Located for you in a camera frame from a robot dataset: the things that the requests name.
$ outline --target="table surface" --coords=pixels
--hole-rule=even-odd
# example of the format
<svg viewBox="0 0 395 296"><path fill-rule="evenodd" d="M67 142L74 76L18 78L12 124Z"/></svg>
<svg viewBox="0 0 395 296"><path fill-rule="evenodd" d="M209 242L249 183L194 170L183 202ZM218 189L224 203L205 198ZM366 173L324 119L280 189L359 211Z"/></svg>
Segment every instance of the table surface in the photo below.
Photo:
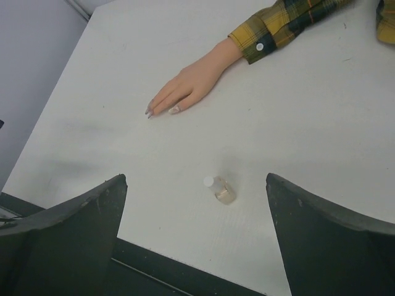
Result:
<svg viewBox="0 0 395 296"><path fill-rule="evenodd" d="M269 0L115 1L96 10L4 191L51 207L124 173L121 239L258 292L290 295L265 192L279 174L395 222L395 55L371 1L254 65L197 106L147 103ZM220 175L230 206L202 184Z"/></svg>

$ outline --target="clear bottle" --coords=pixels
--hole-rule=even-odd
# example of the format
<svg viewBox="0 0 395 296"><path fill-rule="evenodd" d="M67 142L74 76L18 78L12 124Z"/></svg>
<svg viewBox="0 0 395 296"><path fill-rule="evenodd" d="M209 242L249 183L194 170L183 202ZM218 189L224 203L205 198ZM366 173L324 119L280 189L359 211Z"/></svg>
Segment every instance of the clear bottle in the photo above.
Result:
<svg viewBox="0 0 395 296"><path fill-rule="evenodd" d="M230 185L221 177L205 177L203 180L205 187L209 188L215 197L223 204L229 205L236 199L236 194Z"/></svg>

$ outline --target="yellow plaid shirt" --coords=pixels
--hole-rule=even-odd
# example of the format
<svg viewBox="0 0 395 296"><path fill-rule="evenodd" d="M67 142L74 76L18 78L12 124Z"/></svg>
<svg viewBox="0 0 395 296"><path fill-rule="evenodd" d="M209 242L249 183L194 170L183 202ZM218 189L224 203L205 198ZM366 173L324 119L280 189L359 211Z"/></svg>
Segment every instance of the yellow plaid shirt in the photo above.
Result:
<svg viewBox="0 0 395 296"><path fill-rule="evenodd" d="M277 0L258 11L229 37L252 64L286 46L309 25L353 0ZM395 44L395 0L380 0L376 10L377 38Z"/></svg>

